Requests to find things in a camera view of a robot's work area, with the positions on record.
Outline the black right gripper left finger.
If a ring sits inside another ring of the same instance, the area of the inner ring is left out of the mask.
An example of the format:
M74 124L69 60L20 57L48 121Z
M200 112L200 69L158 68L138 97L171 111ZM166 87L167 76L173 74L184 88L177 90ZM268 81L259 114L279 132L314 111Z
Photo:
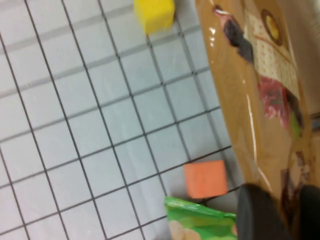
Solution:
M270 195L254 184L239 189L236 210L236 229L239 240L291 240Z

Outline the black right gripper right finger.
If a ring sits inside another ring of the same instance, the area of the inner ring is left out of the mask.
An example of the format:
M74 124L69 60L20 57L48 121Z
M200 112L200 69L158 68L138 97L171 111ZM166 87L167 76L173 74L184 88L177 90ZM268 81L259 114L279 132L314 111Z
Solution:
M300 192L300 239L320 239L320 189L313 185Z

